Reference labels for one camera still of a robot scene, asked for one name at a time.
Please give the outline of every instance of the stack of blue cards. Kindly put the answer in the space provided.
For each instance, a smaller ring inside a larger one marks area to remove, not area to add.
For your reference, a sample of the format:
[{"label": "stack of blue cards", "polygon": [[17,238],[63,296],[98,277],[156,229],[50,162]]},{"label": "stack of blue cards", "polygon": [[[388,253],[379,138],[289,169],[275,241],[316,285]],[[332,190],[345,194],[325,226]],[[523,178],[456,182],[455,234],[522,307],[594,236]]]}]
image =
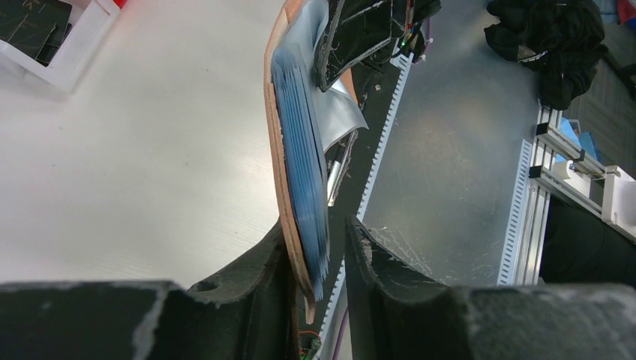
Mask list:
[{"label": "stack of blue cards", "polygon": [[318,131],[310,83],[300,49],[284,45],[274,51],[271,72],[276,92],[287,181],[304,259],[316,294],[323,298],[329,261],[326,162]]}]

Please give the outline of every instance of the black jacket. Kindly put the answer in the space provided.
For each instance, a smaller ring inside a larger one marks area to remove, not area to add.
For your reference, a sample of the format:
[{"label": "black jacket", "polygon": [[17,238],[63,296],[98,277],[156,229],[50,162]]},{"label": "black jacket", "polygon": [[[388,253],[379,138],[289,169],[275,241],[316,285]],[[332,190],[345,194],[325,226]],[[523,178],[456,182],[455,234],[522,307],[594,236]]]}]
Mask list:
[{"label": "black jacket", "polygon": [[592,0],[494,0],[499,24],[484,30],[499,56],[541,74],[544,104],[565,110],[590,89],[607,53],[599,7]]}]

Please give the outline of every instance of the red object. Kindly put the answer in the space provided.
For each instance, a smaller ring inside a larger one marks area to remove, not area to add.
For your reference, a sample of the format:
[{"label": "red object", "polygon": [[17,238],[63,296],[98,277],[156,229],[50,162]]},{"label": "red object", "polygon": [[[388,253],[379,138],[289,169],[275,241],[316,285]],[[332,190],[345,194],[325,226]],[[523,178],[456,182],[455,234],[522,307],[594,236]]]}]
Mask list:
[{"label": "red object", "polygon": [[128,0],[113,0],[113,1],[115,2],[115,5],[119,6],[119,8],[121,9],[124,7],[124,5],[126,5],[126,2]]},{"label": "red object", "polygon": [[636,17],[636,9],[629,3],[629,0],[617,0],[616,8],[621,24],[627,23]]}]

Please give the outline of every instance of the red wire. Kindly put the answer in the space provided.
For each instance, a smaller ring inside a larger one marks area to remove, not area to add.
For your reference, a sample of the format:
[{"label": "red wire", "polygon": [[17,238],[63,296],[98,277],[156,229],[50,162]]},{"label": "red wire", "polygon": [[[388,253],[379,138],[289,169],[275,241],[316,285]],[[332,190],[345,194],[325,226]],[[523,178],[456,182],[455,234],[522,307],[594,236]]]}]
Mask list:
[{"label": "red wire", "polygon": [[300,331],[299,334],[312,334],[313,336],[315,336],[316,338],[318,338],[318,340],[320,339],[320,335],[318,335],[315,331],[311,331],[311,330],[304,330],[304,331]]}]

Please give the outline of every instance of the gray table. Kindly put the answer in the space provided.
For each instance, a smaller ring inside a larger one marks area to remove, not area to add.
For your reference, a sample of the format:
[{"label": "gray table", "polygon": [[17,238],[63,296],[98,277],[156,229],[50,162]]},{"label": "gray table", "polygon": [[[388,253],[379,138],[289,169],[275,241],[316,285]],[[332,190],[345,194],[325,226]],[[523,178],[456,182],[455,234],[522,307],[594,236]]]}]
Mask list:
[{"label": "gray table", "polygon": [[486,44],[483,28],[497,21],[487,3],[445,1],[433,18],[364,216],[390,251],[450,285],[497,284],[521,146],[539,112],[535,74]]}]

